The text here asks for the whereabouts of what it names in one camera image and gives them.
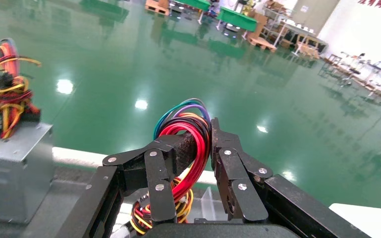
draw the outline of red wire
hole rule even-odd
[[[203,169],[205,168],[207,160],[206,158],[206,147],[203,136],[200,132],[191,124],[186,122],[177,122],[166,126],[160,133],[161,135],[172,135],[177,134],[180,131],[186,130],[190,132],[195,138],[197,145],[197,153],[193,166],[187,176],[181,181],[179,185],[173,188],[174,201],[177,202],[180,200],[189,189],[196,183],[199,176],[202,174]]]

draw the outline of clear plastic piece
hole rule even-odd
[[[202,217],[208,221],[216,221],[214,200],[212,199],[211,187],[208,187],[201,198]]]
[[[125,225],[114,225],[110,238],[130,238],[130,233]]]

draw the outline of wooden pallet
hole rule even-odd
[[[265,39],[261,37],[258,37],[257,39],[249,37],[247,40],[249,41],[250,44],[254,46],[259,45],[260,48],[262,48],[263,50],[266,48],[268,48],[272,52],[275,52],[276,50],[275,46],[273,46],[271,43],[267,42]]]
[[[147,0],[147,2],[145,3],[145,8],[147,10],[154,11],[159,14],[164,14],[166,16],[170,13],[168,8],[159,6],[158,2],[154,0]]]

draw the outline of white wall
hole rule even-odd
[[[329,44],[326,55],[341,51],[365,53],[373,62],[381,61],[381,8],[362,5],[358,0],[340,0],[319,34]]]

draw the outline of green table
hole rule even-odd
[[[198,19],[199,25],[202,24],[201,21],[202,21],[203,12],[208,11],[209,7],[211,6],[211,4],[205,0],[179,0],[178,2],[187,4],[189,6],[202,10],[201,16]]]
[[[217,30],[219,30],[221,21],[233,24],[234,26],[238,26],[248,31],[255,31],[257,24],[255,19],[241,13],[237,13],[223,6],[221,7],[221,11],[219,12],[217,19],[219,20]]]

